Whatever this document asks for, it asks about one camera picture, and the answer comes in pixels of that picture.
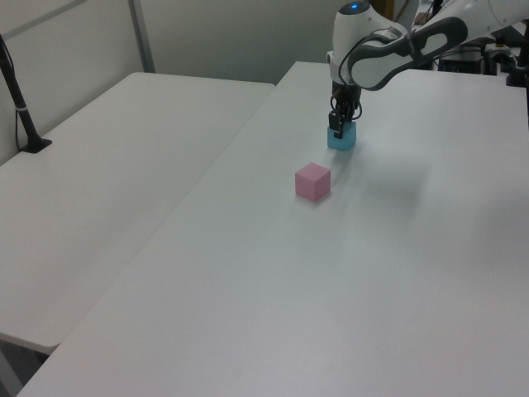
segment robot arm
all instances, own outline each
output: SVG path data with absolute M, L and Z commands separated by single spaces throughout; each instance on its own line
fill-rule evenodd
M 362 88 L 381 89 L 395 74 L 527 16 L 527 0 L 450 0 L 422 28 L 407 32 L 368 3 L 346 4 L 336 14 L 334 50 L 327 54 L 333 81 L 331 102 L 336 100 L 329 125 L 335 137 L 341 137 L 343 122 L 361 115 Z

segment cube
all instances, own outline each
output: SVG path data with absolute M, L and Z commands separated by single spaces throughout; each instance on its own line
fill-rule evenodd
M 296 173 L 296 194 L 316 202 L 331 191 L 331 170 L 310 163 Z
M 350 151 L 356 143 L 356 122 L 344 122 L 341 139 L 334 137 L 334 130 L 327 128 L 327 146 L 339 151 Z

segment equipment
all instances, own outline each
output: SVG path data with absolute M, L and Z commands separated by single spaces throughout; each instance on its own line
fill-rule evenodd
M 345 123 L 361 116 L 362 88 L 381 89 L 394 75 L 527 16 L 527 0 L 450 0 L 424 26 L 408 32 L 366 2 L 346 4 L 336 14 L 333 51 L 327 53 L 334 137 L 341 139 Z
M 31 120 L 30 111 L 27 110 L 26 101 L 22 96 L 20 87 L 18 86 L 17 78 L 15 77 L 15 68 L 13 66 L 11 56 L 7 50 L 6 43 L 4 42 L 2 35 L 0 35 L 0 69 L 2 70 L 3 77 L 6 80 L 7 87 L 15 103 L 15 109 L 17 116 L 20 116 L 22 125 L 26 130 L 27 134 L 27 146 L 24 146 L 20 151 L 26 151 L 28 153 L 38 153 L 45 147 L 51 144 L 49 139 L 41 138 L 37 133 L 33 121 Z

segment wall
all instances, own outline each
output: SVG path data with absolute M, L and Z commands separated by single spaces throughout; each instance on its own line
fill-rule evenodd
M 40 135 L 129 73 L 142 71 L 127 0 L 82 2 L 6 44 Z M 14 113 L 0 78 L 0 164 L 17 153 Z
M 141 0 L 158 73 L 278 83 L 325 62 L 347 0 Z
M 398 13 L 398 10 L 404 5 L 405 0 L 395 0 L 395 16 Z M 400 19 L 398 20 L 398 23 L 403 25 L 406 29 L 410 30 L 412 27 L 413 19 L 415 18 L 415 14 L 417 12 L 417 7 L 419 6 L 419 0 L 409 0 L 408 5 L 404 9 L 404 12 Z

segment table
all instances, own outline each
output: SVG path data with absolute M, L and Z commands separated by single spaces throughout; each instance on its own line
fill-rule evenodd
M 21 397 L 525 395 L 524 90 L 404 72 L 344 153 L 328 75 L 292 67 Z
M 272 89 L 132 74 L 0 167 L 0 339 L 51 353 Z

